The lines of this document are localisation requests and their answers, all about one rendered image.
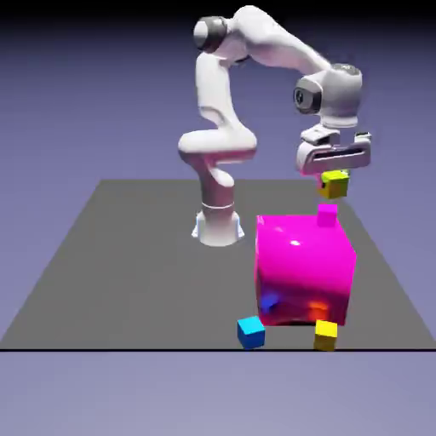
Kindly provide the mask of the small magenta cube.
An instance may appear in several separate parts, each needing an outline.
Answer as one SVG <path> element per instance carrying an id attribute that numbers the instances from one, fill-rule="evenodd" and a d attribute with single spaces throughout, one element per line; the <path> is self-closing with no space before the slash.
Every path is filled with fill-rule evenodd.
<path id="1" fill-rule="evenodd" d="M 337 222 L 338 208 L 336 204 L 320 204 L 317 212 L 319 227 L 334 227 Z"/>

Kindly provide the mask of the small yellow cube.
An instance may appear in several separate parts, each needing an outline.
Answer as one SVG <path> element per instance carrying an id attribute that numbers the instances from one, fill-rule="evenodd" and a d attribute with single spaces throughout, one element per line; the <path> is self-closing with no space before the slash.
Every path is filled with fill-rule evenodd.
<path id="1" fill-rule="evenodd" d="M 343 198 L 347 196 L 349 173 L 346 170 L 337 169 L 325 171 L 324 189 L 318 189 L 320 195 L 327 199 Z"/>
<path id="2" fill-rule="evenodd" d="M 315 324 L 313 348 L 318 351 L 334 351 L 337 336 L 338 326 L 336 323 L 317 320 Z"/>

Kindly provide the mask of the large magenta box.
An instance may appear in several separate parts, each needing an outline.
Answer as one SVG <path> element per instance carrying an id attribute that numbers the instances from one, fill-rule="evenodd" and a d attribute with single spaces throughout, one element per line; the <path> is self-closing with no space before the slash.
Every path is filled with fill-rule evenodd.
<path id="1" fill-rule="evenodd" d="M 255 293 L 265 325 L 317 320 L 344 325 L 357 256 L 337 218 L 259 215 L 255 229 Z"/>

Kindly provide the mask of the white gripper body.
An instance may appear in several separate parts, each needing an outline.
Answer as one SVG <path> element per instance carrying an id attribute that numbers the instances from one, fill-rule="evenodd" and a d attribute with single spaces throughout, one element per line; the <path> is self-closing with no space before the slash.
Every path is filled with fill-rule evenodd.
<path id="1" fill-rule="evenodd" d="M 358 169 L 370 164 L 370 141 L 363 139 L 350 146 L 315 146 L 302 142 L 297 149 L 296 167 L 302 175 L 325 171 Z"/>

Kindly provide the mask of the small blue cube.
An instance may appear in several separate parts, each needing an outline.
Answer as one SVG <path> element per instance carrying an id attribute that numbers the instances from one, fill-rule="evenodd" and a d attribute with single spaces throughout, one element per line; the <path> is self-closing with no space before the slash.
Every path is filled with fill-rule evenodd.
<path id="1" fill-rule="evenodd" d="M 256 349 L 265 344 L 266 330 L 258 316 L 237 321 L 237 336 L 244 349 Z"/>

